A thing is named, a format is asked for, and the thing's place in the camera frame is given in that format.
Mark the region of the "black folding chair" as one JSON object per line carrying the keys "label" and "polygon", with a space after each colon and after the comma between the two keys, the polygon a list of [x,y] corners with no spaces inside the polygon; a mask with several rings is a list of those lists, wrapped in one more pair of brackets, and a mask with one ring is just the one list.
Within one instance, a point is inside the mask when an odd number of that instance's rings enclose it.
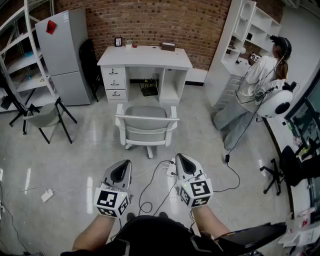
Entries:
{"label": "black folding chair", "polygon": [[92,39],[85,40],[79,48],[79,58],[84,77],[91,89],[94,99],[98,102],[97,90],[102,84],[102,74],[98,67]]}

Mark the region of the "white charger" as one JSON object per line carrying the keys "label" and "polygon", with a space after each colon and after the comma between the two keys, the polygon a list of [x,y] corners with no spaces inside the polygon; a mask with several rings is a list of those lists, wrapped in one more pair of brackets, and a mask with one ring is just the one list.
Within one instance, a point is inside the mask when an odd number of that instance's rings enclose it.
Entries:
{"label": "white charger", "polygon": [[51,189],[48,189],[42,196],[41,199],[44,203],[46,203],[49,199],[54,196],[54,192]]}

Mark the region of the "white desk with drawers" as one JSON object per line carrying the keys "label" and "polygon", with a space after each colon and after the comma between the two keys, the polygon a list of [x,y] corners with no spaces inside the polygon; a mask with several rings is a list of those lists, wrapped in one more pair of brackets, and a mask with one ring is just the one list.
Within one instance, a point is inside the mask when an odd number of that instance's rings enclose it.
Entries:
{"label": "white desk with drawers", "polygon": [[137,48],[109,46],[98,61],[102,67],[124,67],[126,99],[107,100],[127,102],[132,80],[157,79],[160,105],[176,106],[180,103],[185,87],[186,75],[192,69],[184,49],[161,50],[159,46],[139,45]]}

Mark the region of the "black framed glass panel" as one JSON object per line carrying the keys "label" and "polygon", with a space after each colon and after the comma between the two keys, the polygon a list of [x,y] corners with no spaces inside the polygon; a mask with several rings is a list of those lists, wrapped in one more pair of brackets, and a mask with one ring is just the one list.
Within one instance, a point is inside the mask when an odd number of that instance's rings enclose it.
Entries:
{"label": "black framed glass panel", "polygon": [[303,158],[320,155],[320,74],[285,119]]}

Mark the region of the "black office chair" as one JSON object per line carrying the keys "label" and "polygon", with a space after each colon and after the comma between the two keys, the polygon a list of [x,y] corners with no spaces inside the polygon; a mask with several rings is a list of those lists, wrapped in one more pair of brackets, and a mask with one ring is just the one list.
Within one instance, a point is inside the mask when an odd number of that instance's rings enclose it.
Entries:
{"label": "black office chair", "polygon": [[290,146],[286,146],[279,156],[279,166],[277,166],[275,158],[270,161],[273,164],[273,169],[266,166],[261,166],[259,170],[261,172],[267,171],[272,176],[272,180],[268,187],[263,190],[264,194],[270,190],[273,184],[276,187],[276,195],[281,194],[281,183],[285,181],[289,186],[297,186],[301,179],[299,178],[302,171],[302,165],[299,158],[292,150]]}

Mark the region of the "white chair grey seat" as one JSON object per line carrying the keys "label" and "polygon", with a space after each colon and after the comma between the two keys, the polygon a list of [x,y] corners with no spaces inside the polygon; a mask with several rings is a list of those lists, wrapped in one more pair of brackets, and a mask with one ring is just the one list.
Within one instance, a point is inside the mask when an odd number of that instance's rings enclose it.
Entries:
{"label": "white chair grey seat", "polygon": [[120,144],[126,150],[132,146],[144,146],[150,159],[154,157],[153,147],[168,147],[171,144],[179,120],[175,106],[170,107],[168,115],[164,108],[158,106],[133,105],[124,108],[119,103],[115,114]]}

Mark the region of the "person's black clothed body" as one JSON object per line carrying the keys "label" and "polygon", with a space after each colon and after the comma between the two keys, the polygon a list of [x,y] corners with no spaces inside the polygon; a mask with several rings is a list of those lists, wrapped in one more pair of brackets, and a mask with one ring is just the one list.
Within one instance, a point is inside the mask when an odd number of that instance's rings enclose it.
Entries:
{"label": "person's black clothed body", "polygon": [[126,223],[113,241],[100,248],[60,256],[223,256],[223,251],[212,239],[190,232],[177,221],[144,215]]}

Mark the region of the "white paper clutter pile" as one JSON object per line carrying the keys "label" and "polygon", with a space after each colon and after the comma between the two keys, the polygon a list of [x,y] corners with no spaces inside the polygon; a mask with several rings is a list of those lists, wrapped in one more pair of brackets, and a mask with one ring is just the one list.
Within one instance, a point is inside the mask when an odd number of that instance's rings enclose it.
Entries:
{"label": "white paper clutter pile", "polygon": [[320,221],[311,223],[311,214],[317,208],[315,206],[299,212],[294,219],[287,223],[287,231],[277,241],[278,244],[286,247],[298,247],[313,244],[320,237]]}

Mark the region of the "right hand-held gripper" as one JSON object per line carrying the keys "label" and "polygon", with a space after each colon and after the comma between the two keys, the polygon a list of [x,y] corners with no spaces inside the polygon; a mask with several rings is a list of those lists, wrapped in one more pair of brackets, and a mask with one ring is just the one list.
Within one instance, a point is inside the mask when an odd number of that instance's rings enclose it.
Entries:
{"label": "right hand-held gripper", "polygon": [[189,155],[178,153],[175,156],[178,177],[190,177],[178,180],[177,195],[188,208],[198,208],[207,205],[213,196],[211,179],[203,172],[201,164]]}

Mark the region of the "white metal shelving rack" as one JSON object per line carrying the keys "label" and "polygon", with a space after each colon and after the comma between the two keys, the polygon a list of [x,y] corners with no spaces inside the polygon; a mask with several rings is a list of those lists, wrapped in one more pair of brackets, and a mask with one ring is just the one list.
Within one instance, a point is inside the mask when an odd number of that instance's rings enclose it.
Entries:
{"label": "white metal shelving rack", "polygon": [[0,22],[0,36],[8,37],[0,46],[0,70],[14,96],[10,110],[42,107],[58,98],[37,42],[35,25],[40,20],[32,13],[46,3],[54,14],[54,0],[23,0],[17,1],[15,12]]}

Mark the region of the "black flat device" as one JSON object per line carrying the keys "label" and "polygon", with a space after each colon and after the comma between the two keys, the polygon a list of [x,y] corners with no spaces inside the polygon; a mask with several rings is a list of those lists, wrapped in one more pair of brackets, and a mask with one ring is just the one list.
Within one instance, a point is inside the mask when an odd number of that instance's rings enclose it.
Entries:
{"label": "black flat device", "polygon": [[284,235],[287,231],[285,222],[266,223],[256,227],[237,230],[218,238],[219,245],[237,250],[260,248]]}

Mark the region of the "silver refrigerator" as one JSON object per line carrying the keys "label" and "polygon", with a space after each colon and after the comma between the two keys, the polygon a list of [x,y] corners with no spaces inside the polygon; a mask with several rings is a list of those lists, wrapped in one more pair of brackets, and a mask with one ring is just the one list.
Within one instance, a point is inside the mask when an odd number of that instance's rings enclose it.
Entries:
{"label": "silver refrigerator", "polygon": [[[51,20],[57,24],[53,34],[46,32]],[[67,106],[89,105],[92,91],[82,69],[79,49],[88,39],[86,11],[66,10],[35,24],[40,50],[57,94]]]}

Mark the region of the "white panel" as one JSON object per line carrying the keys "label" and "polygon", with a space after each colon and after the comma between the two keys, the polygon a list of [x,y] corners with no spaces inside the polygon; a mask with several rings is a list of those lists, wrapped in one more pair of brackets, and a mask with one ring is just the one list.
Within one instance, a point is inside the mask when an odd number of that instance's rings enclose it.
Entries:
{"label": "white panel", "polygon": [[187,71],[185,84],[202,87],[204,85],[207,74],[207,70],[191,68]]}

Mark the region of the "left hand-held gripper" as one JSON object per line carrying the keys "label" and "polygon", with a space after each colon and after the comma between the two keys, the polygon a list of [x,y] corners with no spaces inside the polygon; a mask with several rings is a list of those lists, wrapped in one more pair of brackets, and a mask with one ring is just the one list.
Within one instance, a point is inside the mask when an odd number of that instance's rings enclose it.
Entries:
{"label": "left hand-held gripper", "polygon": [[122,160],[109,167],[100,187],[95,189],[93,205],[100,215],[121,218],[132,202],[132,162]]}

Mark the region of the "person's right forearm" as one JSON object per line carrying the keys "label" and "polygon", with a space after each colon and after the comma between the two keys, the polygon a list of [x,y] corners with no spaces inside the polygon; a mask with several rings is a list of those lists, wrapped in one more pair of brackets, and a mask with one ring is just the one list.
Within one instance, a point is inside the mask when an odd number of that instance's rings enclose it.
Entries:
{"label": "person's right forearm", "polygon": [[199,206],[191,209],[199,232],[210,234],[218,238],[230,232],[230,230],[214,215],[207,206]]}

